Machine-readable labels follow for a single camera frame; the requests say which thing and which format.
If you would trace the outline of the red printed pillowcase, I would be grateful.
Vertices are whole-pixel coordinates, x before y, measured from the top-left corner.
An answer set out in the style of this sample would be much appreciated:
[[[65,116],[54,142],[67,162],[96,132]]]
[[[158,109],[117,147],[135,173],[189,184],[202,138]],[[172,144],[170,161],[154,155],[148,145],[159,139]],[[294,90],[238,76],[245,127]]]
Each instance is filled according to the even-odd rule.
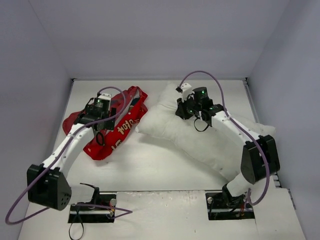
[[[94,137],[84,148],[84,152],[94,161],[101,161],[112,154],[128,137],[135,124],[148,112],[144,104],[148,95],[138,86],[131,86],[127,90],[111,98],[110,106],[119,112],[123,106],[125,110],[114,119],[114,130],[101,130],[98,137]]]

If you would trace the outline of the white pillow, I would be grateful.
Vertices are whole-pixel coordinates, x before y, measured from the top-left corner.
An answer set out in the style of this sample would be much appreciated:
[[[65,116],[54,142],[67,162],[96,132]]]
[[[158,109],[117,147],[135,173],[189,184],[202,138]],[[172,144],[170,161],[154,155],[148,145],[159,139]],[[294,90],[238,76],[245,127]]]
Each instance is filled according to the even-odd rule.
[[[136,126],[136,132],[171,141],[190,158],[217,171],[228,181],[241,170],[242,147],[236,145],[222,131],[209,127],[198,132],[206,124],[183,120],[176,115],[177,99],[181,96],[176,85],[168,82],[156,105],[152,106]]]

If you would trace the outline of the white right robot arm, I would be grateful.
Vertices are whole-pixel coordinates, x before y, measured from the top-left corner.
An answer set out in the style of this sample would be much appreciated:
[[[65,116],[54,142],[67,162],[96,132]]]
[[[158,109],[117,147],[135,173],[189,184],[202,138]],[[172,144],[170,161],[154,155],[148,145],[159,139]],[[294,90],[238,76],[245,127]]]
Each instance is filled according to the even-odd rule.
[[[177,99],[177,116],[184,120],[195,117],[205,122],[242,149],[240,173],[222,187],[222,199],[227,205],[237,200],[257,205],[268,191],[271,175],[280,170],[275,139],[250,130],[233,118],[224,105],[214,104],[206,87],[192,88],[184,83],[176,91],[181,94]],[[265,180],[265,187],[261,196],[252,202],[251,188],[260,180]]]

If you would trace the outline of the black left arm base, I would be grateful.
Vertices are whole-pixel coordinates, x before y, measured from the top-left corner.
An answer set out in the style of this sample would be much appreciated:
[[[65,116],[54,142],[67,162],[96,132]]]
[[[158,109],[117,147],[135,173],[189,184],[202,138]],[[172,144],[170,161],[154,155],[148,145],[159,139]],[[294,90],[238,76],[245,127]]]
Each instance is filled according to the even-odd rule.
[[[115,207],[117,194],[100,192],[99,187],[88,183],[80,184],[94,189],[93,197],[90,202],[87,202],[90,206],[70,206],[68,223],[113,223],[116,210],[102,208],[101,206]]]

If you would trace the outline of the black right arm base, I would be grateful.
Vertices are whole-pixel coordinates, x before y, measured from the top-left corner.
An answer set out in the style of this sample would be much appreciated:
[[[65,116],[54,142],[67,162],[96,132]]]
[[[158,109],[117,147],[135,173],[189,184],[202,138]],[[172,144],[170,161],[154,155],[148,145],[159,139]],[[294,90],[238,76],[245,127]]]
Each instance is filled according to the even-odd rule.
[[[255,219],[252,206],[245,203],[245,195],[231,196],[227,185],[219,191],[206,191],[205,199],[209,221]]]

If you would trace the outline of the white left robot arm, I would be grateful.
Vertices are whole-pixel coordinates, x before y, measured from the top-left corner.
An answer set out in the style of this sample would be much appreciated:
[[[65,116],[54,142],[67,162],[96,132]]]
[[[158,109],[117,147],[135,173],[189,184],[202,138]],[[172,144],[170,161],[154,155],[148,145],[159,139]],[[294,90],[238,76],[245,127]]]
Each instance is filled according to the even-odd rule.
[[[40,165],[27,170],[27,196],[31,203],[61,211],[68,205],[89,203],[97,191],[83,184],[70,185],[67,181],[71,166],[92,140],[103,146],[103,133],[115,127],[116,108],[111,106],[111,95],[103,93],[87,104],[58,148]]]

